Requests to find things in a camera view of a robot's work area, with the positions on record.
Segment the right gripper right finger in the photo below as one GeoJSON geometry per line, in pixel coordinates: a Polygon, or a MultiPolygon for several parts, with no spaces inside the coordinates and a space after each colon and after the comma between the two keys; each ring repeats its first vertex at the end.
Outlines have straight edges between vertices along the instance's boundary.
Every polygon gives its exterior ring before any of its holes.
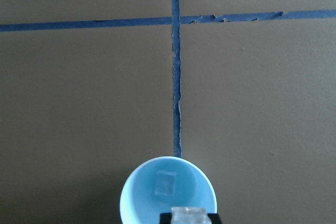
{"type": "Polygon", "coordinates": [[[223,221],[219,214],[217,213],[208,213],[208,217],[210,218],[212,224],[223,224],[223,221]]]}

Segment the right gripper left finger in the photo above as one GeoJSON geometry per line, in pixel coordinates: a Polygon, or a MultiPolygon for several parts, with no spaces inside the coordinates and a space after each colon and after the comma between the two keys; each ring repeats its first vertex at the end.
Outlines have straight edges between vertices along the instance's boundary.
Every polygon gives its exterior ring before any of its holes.
{"type": "Polygon", "coordinates": [[[171,224],[171,220],[172,220],[172,213],[171,212],[161,213],[159,224],[171,224]]]}

